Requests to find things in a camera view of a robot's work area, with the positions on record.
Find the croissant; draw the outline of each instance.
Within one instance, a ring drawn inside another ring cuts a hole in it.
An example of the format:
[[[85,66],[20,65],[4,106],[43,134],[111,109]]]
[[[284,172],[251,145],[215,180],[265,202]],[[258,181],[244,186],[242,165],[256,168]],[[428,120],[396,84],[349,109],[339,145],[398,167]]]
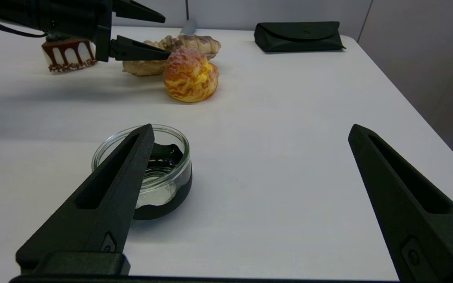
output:
[[[214,58],[221,48],[221,43],[212,37],[195,34],[180,34],[176,38],[168,35],[158,42],[146,40],[144,43],[170,52],[174,52],[180,47],[185,47],[204,54],[208,60]],[[164,72],[166,65],[167,61],[124,61],[123,71],[138,76],[160,75]]]

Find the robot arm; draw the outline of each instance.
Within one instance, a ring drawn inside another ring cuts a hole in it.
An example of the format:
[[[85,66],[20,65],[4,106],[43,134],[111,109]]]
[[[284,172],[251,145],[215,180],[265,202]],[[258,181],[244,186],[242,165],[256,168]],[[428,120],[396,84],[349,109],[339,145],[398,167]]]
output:
[[[121,61],[165,60],[169,52],[123,36],[111,39],[111,14],[163,23],[165,17],[131,0],[0,0],[0,22],[41,30],[45,34],[20,32],[0,24],[0,30],[43,37],[47,34],[83,38],[96,45],[96,59]]]

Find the black cable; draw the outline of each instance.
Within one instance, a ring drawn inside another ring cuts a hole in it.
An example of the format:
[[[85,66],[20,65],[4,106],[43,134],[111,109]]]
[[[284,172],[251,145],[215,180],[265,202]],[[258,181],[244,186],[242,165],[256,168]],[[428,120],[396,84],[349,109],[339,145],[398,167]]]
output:
[[[21,36],[27,36],[27,37],[45,37],[45,36],[48,35],[47,33],[44,33],[44,34],[32,34],[32,33],[27,33],[27,32],[23,32],[23,31],[18,31],[18,30],[11,29],[9,27],[5,27],[2,24],[0,24],[0,31],[6,31],[6,32],[9,32],[9,33],[12,33],[12,34],[21,35]]]

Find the black pouch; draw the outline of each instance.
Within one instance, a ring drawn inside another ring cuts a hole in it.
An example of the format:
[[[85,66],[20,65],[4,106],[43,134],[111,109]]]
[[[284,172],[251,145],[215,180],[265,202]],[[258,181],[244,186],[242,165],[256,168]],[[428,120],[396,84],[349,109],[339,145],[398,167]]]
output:
[[[264,52],[327,51],[345,48],[340,22],[259,23],[255,42]]]

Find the chocolate drizzle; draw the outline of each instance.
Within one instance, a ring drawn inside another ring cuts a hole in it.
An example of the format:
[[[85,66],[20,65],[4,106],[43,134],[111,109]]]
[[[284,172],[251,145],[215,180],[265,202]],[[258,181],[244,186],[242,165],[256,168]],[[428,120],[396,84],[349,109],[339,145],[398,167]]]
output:
[[[79,55],[79,45],[80,43],[84,43],[87,50],[88,54],[90,55],[90,58],[83,61],[81,59],[81,56]],[[45,42],[43,45],[41,45],[43,48],[43,51],[45,54],[50,57],[52,60],[52,64],[48,66],[48,69],[50,72],[67,72],[70,70],[77,70],[81,68],[85,68],[87,66],[92,66],[94,65],[97,61],[94,58],[94,54],[92,52],[92,49],[90,48],[90,41],[86,39],[78,39],[78,38],[68,38],[66,40],[61,40],[61,41],[55,41],[55,42]],[[57,48],[59,50],[59,53],[62,56],[63,59],[63,64],[57,63],[57,59],[55,57],[55,54],[53,52],[53,49]],[[74,50],[74,54],[76,55],[78,63],[69,63],[68,58],[65,55],[66,50],[71,48]]]

